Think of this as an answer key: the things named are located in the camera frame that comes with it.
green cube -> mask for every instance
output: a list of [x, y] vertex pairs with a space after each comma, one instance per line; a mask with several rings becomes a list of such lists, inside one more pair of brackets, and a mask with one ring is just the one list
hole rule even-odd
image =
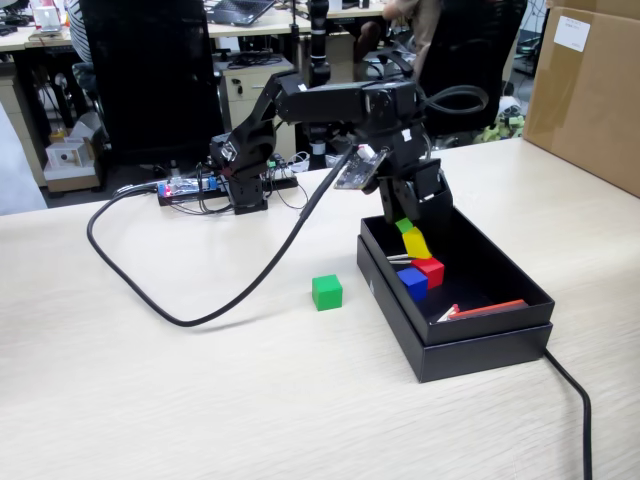
[[342, 285], [335, 275], [317, 277], [311, 281], [313, 303], [319, 312], [342, 306]]
[[398, 220], [396, 222], [396, 227], [398, 227], [400, 233], [404, 235], [413, 228], [413, 223], [411, 223], [411, 220], [409, 220], [408, 218], [403, 218], [402, 220]]

yellow cube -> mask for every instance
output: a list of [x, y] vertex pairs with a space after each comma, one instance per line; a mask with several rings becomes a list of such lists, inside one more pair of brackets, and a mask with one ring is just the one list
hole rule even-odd
[[427, 248], [427, 243], [424, 241], [422, 232], [417, 227], [413, 227], [406, 233], [402, 234], [402, 240], [404, 240], [404, 246], [407, 249], [407, 254], [413, 258], [431, 258], [431, 252]]

blue cube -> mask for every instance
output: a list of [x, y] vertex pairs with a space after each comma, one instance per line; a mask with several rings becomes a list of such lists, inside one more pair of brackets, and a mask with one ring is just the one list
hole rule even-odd
[[409, 290], [414, 302], [419, 302], [427, 298], [427, 284], [429, 279], [417, 268], [405, 268], [398, 272], [398, 277]]

person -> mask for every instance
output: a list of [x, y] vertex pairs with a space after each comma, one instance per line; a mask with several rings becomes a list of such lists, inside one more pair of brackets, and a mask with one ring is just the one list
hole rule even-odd
[[69, 25], [71, 30], [71, 44], [85, 63], [91, 63], [91, 49], [87, 39], [87, 30], [84, 26], [82, 10], [80, 10], [80, 0], [69, 2]]
[[412, 21], [411, 28], [416, 41], [414, 76], [420, 77], [427, 51], [440, 19], [440, 0], [389, 0], [382, 11], [387, 21], [406, 17]]
[[71, 44], [83, 63], [72, 65], [71, 71], [76, 78], [78, 85], [88, 92], [97, 92], [96, 74], [93, 69], [91, 49], [87, 39], [87, 30], [84, 26], [82, 10], [80, 10], [80, 0], [69, 2], [69, 24], [71, 30]]
[[369, 52], [378, 47], [387, 22], [381, 17], [357, 17], [355, 22], [343, 25], [343, 28], [356, 38], [353, 49], [353, 63], [359, 64]]

circuit board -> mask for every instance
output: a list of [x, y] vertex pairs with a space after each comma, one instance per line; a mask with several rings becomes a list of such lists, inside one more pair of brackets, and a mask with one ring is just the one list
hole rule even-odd
[[333, 188], [337, 190], [362, 190], [373, 178], [376, 170], [385, 159], [386, 151], [376, 153], [373, 157], [362, 158], [354, 154], [345, 167]]

